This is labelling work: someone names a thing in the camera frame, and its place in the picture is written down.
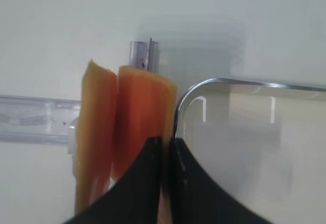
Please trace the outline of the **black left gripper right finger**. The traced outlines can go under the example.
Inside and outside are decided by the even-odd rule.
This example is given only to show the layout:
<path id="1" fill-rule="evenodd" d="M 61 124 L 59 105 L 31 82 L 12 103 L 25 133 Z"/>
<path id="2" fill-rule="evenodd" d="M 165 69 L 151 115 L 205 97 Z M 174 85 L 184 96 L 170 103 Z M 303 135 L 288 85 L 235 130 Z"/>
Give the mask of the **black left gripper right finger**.
<path id="1" fill-rule="evenodd" d="M 181 138 L 170 142 L 169 188 L 173 223 L 268 223 L 223 191 Z"/>

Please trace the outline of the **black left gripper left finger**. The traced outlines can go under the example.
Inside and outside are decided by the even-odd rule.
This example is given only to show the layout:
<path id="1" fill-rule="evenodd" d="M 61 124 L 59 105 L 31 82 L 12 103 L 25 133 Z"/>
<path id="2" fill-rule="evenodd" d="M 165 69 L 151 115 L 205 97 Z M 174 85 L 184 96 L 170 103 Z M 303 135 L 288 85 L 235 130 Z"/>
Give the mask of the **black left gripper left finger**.
<path id="1" fill-rule="evenodd" d="M 161 156 L 161 138 L 147 139 L 113 187 L 66 223 L 157 223 Z"/>

